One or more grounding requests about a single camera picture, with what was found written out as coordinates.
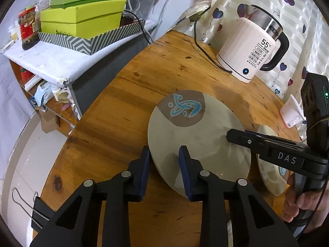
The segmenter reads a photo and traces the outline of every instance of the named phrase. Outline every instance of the plastic cup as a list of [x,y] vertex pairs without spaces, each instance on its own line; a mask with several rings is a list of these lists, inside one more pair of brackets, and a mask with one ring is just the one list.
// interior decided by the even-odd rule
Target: plastic cup
[[288,101],[280,109],[280,115],[288,128],[305,120],[302,108],[293,95],[290,95]]

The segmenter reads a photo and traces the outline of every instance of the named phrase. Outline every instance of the white tabletop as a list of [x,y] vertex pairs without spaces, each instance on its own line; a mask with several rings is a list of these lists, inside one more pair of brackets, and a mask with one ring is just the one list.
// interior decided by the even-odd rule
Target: white tabletop
[[[145,29],[150,30],[157,23],[154,20],[147,20]],[[42,41],[26,51],[22,49],[21,41],[17,41],[4,55],[46,81],[64,87],[78,79],[92,65],[109,53],[140,34],[142,32],[123,38],[91,56]]]

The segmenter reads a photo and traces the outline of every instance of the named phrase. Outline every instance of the white floor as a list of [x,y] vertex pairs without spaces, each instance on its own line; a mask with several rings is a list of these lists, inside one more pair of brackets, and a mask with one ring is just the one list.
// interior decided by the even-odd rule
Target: white floor
[[[22,198],[33,206],[33,195],[37,191],[41,195],[48,174],[62,149],[67,137],[57,130],[48,134],[41,129],[41,122],[30,136],[14,171],[8,197],[7,225],[23,247],[29,247],[32,241],[30,217],[12,200],[11,190],[16,187]],[[14,192],[16,201],[24,203]]]

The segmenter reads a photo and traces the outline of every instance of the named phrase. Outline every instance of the red jar lid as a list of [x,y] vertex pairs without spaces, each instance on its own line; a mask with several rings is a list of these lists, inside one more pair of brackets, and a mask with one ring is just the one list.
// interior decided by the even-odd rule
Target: red jar lid
[[33,6],[33,7],[29,8],[28,10],[23,11],[22,13],[19,14],[19,18],[22,17],[22,16],[24,16],[24,15],[26,15],[27,13],[30,13],[30,12],[31,12],[32,10],[34,10],[35,8],[36,8],[36,7]]

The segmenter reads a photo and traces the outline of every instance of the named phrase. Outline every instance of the kettle handle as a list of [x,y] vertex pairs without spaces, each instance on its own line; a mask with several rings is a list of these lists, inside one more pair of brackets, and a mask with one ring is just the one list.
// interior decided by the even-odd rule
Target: kettle handle
[[274,57],[266,64],[262,65],[260,68],[261,71],[270,71],[275,68],[275,66],[280,62],[283,58],[284,54],[288,51],[289,48],[289,40],[284,33],[281,33],[278,37],[281,45],[277,52],[275,53]]

